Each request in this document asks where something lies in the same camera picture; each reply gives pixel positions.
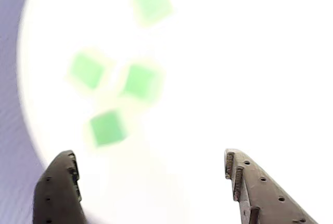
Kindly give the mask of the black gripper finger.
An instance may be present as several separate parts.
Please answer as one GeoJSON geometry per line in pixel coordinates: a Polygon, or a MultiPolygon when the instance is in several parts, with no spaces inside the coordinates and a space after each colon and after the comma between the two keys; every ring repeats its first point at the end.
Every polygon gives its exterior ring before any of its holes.
{"type": "Polygon", "coordinates": [[[87,223],[80,201],[79,170],[72,150],[60,152],[39,178],[33,198],[33,224],[87,223]]]}
{"type": "Polygon", "coordinates": [[[228,148],[224,163],[225,178],[232,182],[233,200],[239,203],[242,223],[317,223],[246,153],[228,148]]]}

